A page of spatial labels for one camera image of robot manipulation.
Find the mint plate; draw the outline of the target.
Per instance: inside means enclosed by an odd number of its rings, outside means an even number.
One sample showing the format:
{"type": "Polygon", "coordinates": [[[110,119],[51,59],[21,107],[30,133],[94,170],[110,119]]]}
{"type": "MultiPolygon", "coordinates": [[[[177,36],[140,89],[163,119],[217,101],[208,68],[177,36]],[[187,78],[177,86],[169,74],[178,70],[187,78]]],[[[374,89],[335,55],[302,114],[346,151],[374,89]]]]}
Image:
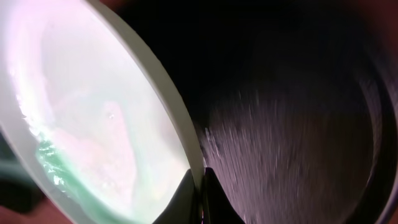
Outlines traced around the mint plate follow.
{"type": "Polygon", "coordinates": [[[99,1],[1,2],[1,134],[73,223],[153,223],[203,156],[159,59],[99,1]]]}

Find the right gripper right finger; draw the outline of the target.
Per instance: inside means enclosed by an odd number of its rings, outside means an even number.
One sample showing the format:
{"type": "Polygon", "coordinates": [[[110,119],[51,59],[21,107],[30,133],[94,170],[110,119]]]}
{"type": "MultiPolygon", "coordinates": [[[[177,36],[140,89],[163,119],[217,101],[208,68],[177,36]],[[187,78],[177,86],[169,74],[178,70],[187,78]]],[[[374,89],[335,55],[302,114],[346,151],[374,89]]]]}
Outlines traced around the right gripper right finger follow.
{"type": "Polygon", "coordinates": [[[244,224],[210,167],[205,169],[203,176],[202,196],[203,224],[244,224]]]}

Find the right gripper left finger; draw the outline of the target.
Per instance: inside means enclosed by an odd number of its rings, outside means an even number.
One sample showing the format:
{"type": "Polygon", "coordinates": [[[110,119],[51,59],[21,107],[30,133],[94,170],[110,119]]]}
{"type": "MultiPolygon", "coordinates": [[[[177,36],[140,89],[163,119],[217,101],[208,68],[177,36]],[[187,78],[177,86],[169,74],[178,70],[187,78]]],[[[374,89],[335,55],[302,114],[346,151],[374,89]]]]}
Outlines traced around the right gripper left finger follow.
{"type": "Polygon", "coordinates": [[[191,170],[187,170],[165,210],[153,224],[200,224],[198,193],[191,170]]]}

